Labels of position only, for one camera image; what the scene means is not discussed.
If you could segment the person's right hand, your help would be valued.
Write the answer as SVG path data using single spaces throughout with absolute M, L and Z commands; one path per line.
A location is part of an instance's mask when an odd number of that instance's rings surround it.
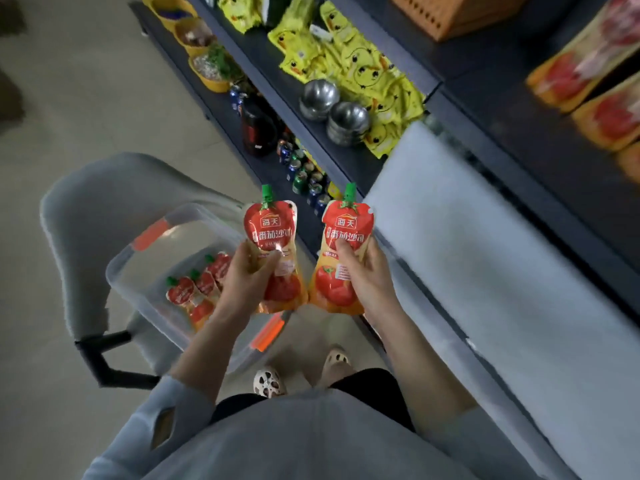
M 379 332 L 383 323 L 403 310 L 397 299 L 387 258 L 371 237 L 358 269 L 347 269 L 366 320 Z

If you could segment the person's left hand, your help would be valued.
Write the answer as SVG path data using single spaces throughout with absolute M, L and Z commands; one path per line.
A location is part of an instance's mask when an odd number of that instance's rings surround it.
M 268 283 L 258 281 L 259 269 L 253 262 L 250 243 L 242 242 L 231 260 L 225 286 L 215 309 L 216 317 L 231 320 L 243 327 L 247 325 L 268 286 Z

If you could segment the red ketchup pouch green cap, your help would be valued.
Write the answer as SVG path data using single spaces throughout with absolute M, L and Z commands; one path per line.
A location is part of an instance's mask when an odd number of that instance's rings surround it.
M 214 312 L 214 302 L 206 297 L 197 288 L 195 282 L 187 276 L 180 278 L 168 276 L 166 284 L 167 300 L 187 314 L 195 332 L 200 331 Z
M 572 120 L 597 147 L 619 152 L 640 136 L 640 72 L 576 109 Z
M 190 278 L 195 283 L 197 289 L 206 297 L 212 301 L 217 301 L 220 298 L 221 291 L 212 273 L 208 270 L 198 271 L 192 269 Z
M 640 50 L 640 0 L 608 0 L 562 50 L 525 83 L 545 104 L 574 111 L 599 83 Z
M 345 240 L 359 262 L 363 261 L 374 230 L 374 213 L 368 204 L 356 201 L 356 193 L 356 183 L 348 183 L 343 197 L 324 209 L 321 248 L 308 286 L 309 304 L 332 314 L 364 313 L 335 245 L 336 240 Z
M 276 314 L 306 304 L 308 292 L 296 248 L 298 209 L 295 202 L 277 200 L 272 187 L 264 184 L 261 201 L 244 208 L 243 225 L 255 269 L 263 268 L 272 253 L 280 253 L 258 312 Z
M 213 255 L 205 255 L 206 266 L 204 272 L 209 273 L 213 277 L 219 290 L 223 290 L 225 286 L 225 279 L 231 260 L 232 256 L 225 251 L 219 251 Z

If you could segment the person's right forearm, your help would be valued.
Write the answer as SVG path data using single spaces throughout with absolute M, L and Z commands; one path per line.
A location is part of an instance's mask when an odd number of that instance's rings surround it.
M 453 372 L 404 312 L 374 319 L 417 432 L 428 436 L 478 407 Z

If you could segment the person's left forearm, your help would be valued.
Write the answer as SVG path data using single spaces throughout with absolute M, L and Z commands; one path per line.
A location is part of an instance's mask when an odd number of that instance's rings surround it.
M 236 340 L 246 328 L 254 310 L 255 305 L 220 303 L 172 366 L 169 376 L 215 403 Z

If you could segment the row of drink cans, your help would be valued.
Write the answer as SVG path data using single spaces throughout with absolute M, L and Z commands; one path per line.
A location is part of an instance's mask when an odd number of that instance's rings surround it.
M 322 217 L 331 202 L 329 177 L 296 137 L 283 135 L 276 145 L 279 164 L 293 193 L 304 197 L 316 217 Z

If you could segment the person's right beige slipper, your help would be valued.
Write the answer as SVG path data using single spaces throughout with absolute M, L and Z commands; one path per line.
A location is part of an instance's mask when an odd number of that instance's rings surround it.
M 348 359 L 346 352 L 341 347 L 332 348 L 326 359 L 316 386 L 328 388 L 334 383 L 345 379 L 356 372 Z

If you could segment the person's left patterned slipper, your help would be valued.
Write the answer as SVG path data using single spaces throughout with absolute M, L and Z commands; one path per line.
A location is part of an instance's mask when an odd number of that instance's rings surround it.
M 256 371 L 253 379 L 253 392 L 267 399 L 287 395 L 284 381 L 272 367 Z

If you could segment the clear storage box orange latches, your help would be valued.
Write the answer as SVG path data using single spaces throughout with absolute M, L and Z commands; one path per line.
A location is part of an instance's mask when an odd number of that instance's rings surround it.
M 156 375 L 166 373 L 196 334 L 191 312 L 201 298 L 183 305 L 167 292 L 204 274 L 207 257 L 231 254 L 244 240 L 243 206 L 187 203 L 169 211 L 128 244 L 106 269 L 111 288 L 134 309 L 127 326 Z

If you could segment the person's black shorts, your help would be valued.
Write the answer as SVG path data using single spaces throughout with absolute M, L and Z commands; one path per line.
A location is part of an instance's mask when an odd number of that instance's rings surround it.
M 340 390 L 368 405 L 380 414 L 416 433 L 407 405 L 395 377 L 387 370 L 374 368 L 357 371 L 329 385 L 329 389 Z M 258 394 L 238 394 L 218 403 L 209 425 L 226 419 L 255 404 L 267 400 Z

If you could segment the white foam sheet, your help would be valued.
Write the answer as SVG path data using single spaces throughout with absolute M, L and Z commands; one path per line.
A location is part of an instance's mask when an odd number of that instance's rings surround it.
M 640 480 L 640 329 L 421 120 L 365 201 L 396 292 L 532 477 Z

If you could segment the grey chair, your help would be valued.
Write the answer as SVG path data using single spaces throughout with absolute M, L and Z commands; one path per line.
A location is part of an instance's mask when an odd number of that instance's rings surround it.
M 164 161 L 125 152 L 63 177 L 40 202 L 40 224 L 61 279 L 65 323 L 100 387 L 151 390 L 180 352 L 140 314 L 109 333 L 110 261 L 170 211 L 188 203 L 239 217 L 242 203 L 210 189 Z M 104 353 L 135 342 L 155 374 L 120 371 Z

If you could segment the pile of yellow snack packets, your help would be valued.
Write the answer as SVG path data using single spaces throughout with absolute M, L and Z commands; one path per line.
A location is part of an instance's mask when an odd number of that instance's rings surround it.
M 347 101 L 366 108 L 364 145 L 389 158 L 405 129 L 424 113 L 425 94 L 330 0 L 218 0 L 236 31 L 262 27 L 281 53 L 279 69 L 306 84 L 334 83 Z

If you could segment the yellow bowl with greens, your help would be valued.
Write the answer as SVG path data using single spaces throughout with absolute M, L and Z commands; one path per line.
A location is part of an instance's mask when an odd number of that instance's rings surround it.
M 206 51 L 189 58 L 189 67 L 203 85 L 213 93 L 228 93 L 232 85 L 244 78 L 244 72 L 226 51 L 213 42 Z

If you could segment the dark metal shelf unit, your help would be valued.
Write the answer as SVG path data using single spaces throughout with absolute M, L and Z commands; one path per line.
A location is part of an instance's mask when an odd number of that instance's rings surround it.
M 302 83 L 278 65 L 283 56 L 263 28 L 236 31 L 221 10 L 186 1 L 212 30 L 272 108 L 341 188 L 356 182 L 366 196 L 383 163 L 364 144 L 340 150 L 299 108 Z M 468 148 L 567 247 L 581 271 L 619 305 L 640 331 L 640 185 L 614 156 L 587 142 L 569 115 L 540 102 L 525 85 L 532 69 L 596 14 L 605 0 L 530 0 L 515 18 L 444 42 L 422 32 L 390 0 L 329 0 L 426 94 L 426 110 Z M 206 116 L 206 88 L 188 75 L 186 55 L 151 2 L 129 7 L 143 32 L 162 45 Z

